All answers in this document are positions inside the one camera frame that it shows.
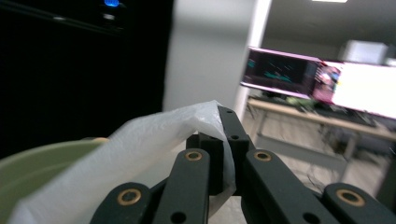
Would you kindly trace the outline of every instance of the white wall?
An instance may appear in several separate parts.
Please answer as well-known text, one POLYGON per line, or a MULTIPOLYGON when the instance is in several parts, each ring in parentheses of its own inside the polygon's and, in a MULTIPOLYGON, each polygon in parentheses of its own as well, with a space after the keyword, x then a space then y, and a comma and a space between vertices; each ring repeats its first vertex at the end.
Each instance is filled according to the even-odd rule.
POLYGON ((175 2, 164 111, 212 100, 233 108, 245 64, 254 2, 175 2))
POLYGON ((310 44, 305 42, 296 42, 265 37, 262 41, 262 48, 303 54, 323 59, 338 59, 338 52, 341 46, 310 44))

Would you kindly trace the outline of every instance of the green bowl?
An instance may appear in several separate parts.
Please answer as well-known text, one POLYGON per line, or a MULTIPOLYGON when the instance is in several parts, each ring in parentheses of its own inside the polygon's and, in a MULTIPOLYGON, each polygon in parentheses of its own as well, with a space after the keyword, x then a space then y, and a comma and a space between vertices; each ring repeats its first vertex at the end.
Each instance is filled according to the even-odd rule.
POLYGON ((35 147, 0 160, 0 223, 31 194, 103 142, 78 140, 35 147))

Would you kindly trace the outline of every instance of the keyboard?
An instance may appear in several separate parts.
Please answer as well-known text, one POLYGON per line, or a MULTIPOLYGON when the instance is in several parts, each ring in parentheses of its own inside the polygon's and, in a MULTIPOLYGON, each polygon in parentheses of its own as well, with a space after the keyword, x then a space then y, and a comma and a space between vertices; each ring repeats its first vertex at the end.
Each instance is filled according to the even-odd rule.
POLYGON ((266 97, 266 96, 249 96, 250 99, 255 99, 259 101, 264 101, 272 104, 277 104, 277 105, 286 105, 290 107, 299 107, 298 105, 293 105, 289 102, 287 102, 284 99, 278 98, 278 97, 266 97))
POLYGON ((315 112, 317 112, 319 115, 327 118, 335 118, 335 119, 342 119, 345 121, 353 122, 353 123, 358 123, 361 125, 366 125, 369 127, 375 127, 375 122, 370 119, 370 120, 365 120, 362 117, 358 115, 348 115, 345 112, 336 112, 328 109, 315 109, 315 112))

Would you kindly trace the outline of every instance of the computer monitor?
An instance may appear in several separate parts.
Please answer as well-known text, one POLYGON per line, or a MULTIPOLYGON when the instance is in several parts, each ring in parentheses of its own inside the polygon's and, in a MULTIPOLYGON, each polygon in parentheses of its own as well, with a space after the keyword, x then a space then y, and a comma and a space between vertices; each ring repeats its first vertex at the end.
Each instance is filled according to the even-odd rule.
POLYGON ((240 84, 310 99, 321 60, 299 54, 249 47, 240 84))
POLYGON ((396 119, 396 67, 344 63, 332 103, 396 119))

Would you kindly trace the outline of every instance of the ceiling light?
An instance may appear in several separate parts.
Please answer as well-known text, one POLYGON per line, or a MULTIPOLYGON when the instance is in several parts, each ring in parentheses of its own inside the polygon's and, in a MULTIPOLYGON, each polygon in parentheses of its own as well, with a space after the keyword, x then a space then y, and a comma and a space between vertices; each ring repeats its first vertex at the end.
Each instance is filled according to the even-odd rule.
POLYGON ((345 3, 347 0, 312 0, 313 2, 335 2, 335 3, 345 3))

